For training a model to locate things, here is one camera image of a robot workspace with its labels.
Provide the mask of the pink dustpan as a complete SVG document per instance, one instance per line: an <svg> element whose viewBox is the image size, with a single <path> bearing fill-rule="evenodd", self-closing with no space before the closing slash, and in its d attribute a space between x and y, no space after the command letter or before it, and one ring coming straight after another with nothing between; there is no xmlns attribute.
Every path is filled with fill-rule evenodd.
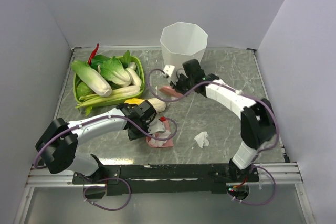
<svg viewBox="0 0 336 224"><path fill-rule="evenodd" d="M159 131L154 133L155 138L146 137L146 142L149 147L166 148L174 146L169 121L166 118L159 118L152 126L154 126L155 130Z"/></svg>

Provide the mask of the pink hand brush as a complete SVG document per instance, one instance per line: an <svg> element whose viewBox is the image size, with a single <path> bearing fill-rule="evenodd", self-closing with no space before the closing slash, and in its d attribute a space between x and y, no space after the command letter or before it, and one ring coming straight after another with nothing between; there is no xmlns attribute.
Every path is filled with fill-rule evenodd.
<svg viewBox="0 0 336 224"><path fill-rule="evenodd" d="M162 87L159 88L159 91L161 93L163 93L164 95L170 96L174 100L183 97L183 95L181 93L176 92L170 86L162 86Z"/></svg>

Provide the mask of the paper scrap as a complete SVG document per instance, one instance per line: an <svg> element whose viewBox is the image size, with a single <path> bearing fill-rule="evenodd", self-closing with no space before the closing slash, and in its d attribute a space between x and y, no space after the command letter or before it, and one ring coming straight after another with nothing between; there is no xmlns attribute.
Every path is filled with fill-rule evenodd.
<svg viewBox="0 0 336 224"><path fill-rule="evenodd" d="M166 142L167 141L158 141L158 140L151 139L149 140L148 144L153 148L158 148L158 147L162 147Z"/></svg>
<svg viewBox="0 0 336 224"><path fill-rule="evenodd" d="M158 141L168 141L171 138L171 132L166 130L165 132L155 133L156 140Z"/></svg>
<svg viewBox="0 0 336 224"><path fill-rule="evenodd" d="M194 140L200 148L209 147L209 140L207 132L201 132L200 134L194 137Z"/></svg>

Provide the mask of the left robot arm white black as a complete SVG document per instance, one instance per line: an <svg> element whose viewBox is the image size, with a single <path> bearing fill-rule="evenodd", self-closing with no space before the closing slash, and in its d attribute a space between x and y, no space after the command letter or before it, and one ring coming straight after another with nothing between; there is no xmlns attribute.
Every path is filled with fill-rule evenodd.
<svg viewBox="0 0 336 224"><path fill-rule="evenodd" d="M81 154L78 146L114 131L126 130L131 141L165 132L163 122L156 115L153 105L143 101L139 105L123 103L108 112L79 121L55 119L36 143L37 159L44 162L51 174L71 170L98 183L104 176L101 162L93 154Z"/></svg>

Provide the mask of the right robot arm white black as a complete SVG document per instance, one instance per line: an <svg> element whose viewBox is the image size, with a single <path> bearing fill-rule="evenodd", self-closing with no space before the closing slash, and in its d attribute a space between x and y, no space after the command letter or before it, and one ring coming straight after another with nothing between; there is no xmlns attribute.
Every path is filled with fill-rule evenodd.
<svg viewBox="0 0 336 224"><path fill-rule="evenodd" d="M243 180L265 144L279 136L270 102L244 95L215 74L206 74L195 59L182 66L182 70L173 65L164 68L176 92L185 95L194 91L223 105L240 119L242 142L229 161L228 172L233 180Z"/></svg>

